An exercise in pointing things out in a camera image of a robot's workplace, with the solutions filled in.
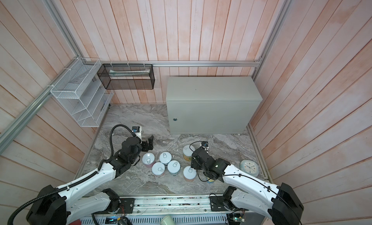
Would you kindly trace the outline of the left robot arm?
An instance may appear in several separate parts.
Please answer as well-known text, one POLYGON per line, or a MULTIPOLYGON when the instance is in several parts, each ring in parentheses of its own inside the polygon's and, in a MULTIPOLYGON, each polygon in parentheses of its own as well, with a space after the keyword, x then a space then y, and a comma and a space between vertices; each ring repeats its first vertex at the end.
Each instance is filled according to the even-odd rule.
POLYGON ((122 147, 114 151, 112 135, 109 135, 110 157, 102 159, 98 168, 80 178, 58 186, 44 187, 38 196, 17 208, 9 217, 7 223, 14 224, 16 216, 28 206, 26 220, 30 225, 68 225, 89 214, 99 211, 117 212, 120 209, 120 198, 111 189, 105 189, 99 194, 83 198, 98 186, 118 178, 140 161, 140 153, 153 150, 154 137, 142 140, 142 129, 133 126, 131 129, 121 125, 130 132, 130 137, 122 142, 122 147))

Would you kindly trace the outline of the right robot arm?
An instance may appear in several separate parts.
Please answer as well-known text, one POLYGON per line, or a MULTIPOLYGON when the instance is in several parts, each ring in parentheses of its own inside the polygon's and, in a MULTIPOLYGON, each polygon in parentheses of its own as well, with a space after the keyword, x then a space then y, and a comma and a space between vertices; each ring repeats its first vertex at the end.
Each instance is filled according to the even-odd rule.
POLYGON ((269 218, 275 225, 300 225, 304 206, 293 188, 260 180, 230 162, 214 159, 206 150, 207 142, 192 151, 191 167, 203 171, 209 180, 219 180, 229 187, 221 196, 229 210, 244 209, 269 218))

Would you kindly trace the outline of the tall can green label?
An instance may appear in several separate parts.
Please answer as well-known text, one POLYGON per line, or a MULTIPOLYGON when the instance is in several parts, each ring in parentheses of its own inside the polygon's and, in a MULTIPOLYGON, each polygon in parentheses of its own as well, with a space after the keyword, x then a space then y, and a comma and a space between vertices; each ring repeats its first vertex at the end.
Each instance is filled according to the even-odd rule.
POLYGON ((185 145, 183 147, 183 158, 186 161, 191 161, 192 160, 192 154, 195 151, 195 147, 193 145, 185 145))

